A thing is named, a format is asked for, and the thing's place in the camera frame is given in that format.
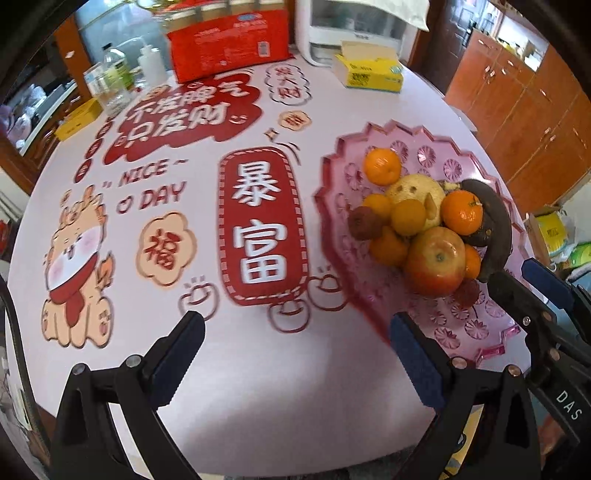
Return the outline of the cardboard box with bags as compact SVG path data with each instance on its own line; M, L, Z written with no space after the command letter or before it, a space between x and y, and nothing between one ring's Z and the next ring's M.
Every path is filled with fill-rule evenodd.
M574 282L590 272L590 235L559 206L527 213L525 226L534 257L556 276Z

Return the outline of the red apple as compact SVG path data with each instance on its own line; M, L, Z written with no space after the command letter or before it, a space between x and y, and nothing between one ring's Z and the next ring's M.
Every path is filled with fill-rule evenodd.
M433 227L411 242L404 280L414 294L440 298L454 293L465 278L465 244L446 227Z

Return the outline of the yellow tissue box right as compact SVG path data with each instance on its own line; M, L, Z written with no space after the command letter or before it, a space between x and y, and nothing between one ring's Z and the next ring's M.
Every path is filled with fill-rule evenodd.
M367 42L342 41L332 73L346 88L400 93L404 83L396 49Z

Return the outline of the clear plastic bottle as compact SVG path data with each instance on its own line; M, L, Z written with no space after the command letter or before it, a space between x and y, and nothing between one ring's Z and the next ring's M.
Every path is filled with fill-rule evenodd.
M102 66L105 81L109 87L109 102L113 113L116 114L131 100L134 82L124 53L111 43L105 44L102 50Z

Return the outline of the small white carton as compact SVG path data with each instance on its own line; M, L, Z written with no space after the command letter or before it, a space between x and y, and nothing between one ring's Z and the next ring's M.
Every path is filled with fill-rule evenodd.
M105 90L103 68L100 63L91 66L84 72L84 81L93 98L100 98Z

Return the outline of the orange wooden cabinets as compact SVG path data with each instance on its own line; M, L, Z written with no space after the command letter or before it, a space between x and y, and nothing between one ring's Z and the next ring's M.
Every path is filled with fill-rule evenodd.
M532 70L475 31L445 95L477 128L521 213L555 204L590 172L590 100L554 48Z

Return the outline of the white cloth on appliance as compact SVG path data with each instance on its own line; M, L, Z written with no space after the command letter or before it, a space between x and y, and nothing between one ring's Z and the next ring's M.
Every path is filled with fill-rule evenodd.
M403 0L404 20L413 27L428 32L427 16L430 10L429 0Z

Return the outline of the printed pink tablecloth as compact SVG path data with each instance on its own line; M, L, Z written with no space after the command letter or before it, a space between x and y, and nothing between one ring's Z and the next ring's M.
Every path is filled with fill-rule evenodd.
M9 273L36 402L55 413L74 365L116 367L194 310L204 344L160 417L195 470L308 474L415 444L433 413L346 298L315 205L339 137L391 120L500 179L416 74L353 90L298 58L170 82L59 145Z

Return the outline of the small yellow-orange mandarin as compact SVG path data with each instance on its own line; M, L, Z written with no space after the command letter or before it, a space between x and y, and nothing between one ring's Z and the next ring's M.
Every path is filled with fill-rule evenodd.
M419 200L407 199L394 204L391 225L399 235L412 237L423 230L426 219L424 205Z

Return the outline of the orange mandarin alone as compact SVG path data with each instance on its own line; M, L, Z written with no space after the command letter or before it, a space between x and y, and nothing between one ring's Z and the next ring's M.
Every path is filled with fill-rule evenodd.
M394 150L375 148L370 150L363 160L363 173L370 183L375 185L395 184L402 173L401 159Z

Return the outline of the yellow pear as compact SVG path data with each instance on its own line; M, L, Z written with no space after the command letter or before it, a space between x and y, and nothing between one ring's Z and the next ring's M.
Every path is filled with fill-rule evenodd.
M393 205L405 200L419 201L427 212L425 230L441 225L441 204L446 194L431 177L423 174L402 176L387 188L385 194Z

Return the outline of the pink plastic fruit bowl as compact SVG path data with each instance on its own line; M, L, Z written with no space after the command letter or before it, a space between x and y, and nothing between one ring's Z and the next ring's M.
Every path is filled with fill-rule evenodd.
M391 120L368 124L359 133L339 137L335 152L322 160L322 183L315 194L321 217L322 251L339 277L349 303L360 310L384 342L394 313L405 311L450 356L476 364L508 353L507 342L520 332L518 324L480 288L476 304L462 308L451 297L421 298L408 293L402 274L370 257L367 243L349 234L349 211L363 199L381 192L363 173L363 160L374 148L389 147L402 160L404 175L420 173L434 180L459 183L477 179L502 199L512 221L512 249L505 269L515 277L529 258L528 235L518 209L503 181L470 151L450 137L435 136L423 126L407 127Z

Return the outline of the red drink pack box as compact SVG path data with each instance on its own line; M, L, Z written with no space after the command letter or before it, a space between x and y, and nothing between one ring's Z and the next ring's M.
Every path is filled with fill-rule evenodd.
M283 1L185 1L163 30L180 83L290 58Z

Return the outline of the white countertop appliance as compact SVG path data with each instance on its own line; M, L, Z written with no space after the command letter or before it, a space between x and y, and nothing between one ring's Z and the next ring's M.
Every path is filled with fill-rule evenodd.
M312 66L331 67L342 41L394 48L407 61L418 29L375 6L353 1L295 1L295 45Z

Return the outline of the yellow flat box left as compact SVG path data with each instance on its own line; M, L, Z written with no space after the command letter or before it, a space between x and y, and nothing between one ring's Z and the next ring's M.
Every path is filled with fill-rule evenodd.
M91 99L68 114L55 131L59 141L65 141L89 124L102 113L102 106L97 99Z

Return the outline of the orange mandarin cluster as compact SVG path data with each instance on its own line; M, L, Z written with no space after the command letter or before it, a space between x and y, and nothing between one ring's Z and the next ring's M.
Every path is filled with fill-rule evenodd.
M408 242L389 226L384 226L380 238L370 240L369 253L377 263L388 268L400 268L406 262Z
M393 204L386 195L372 193L363 199L362 205L377 214L383 224L391 222Z
M478 231L483 223L484 207L478 196L467 190L449 193L441 204L441 219L460 236Z

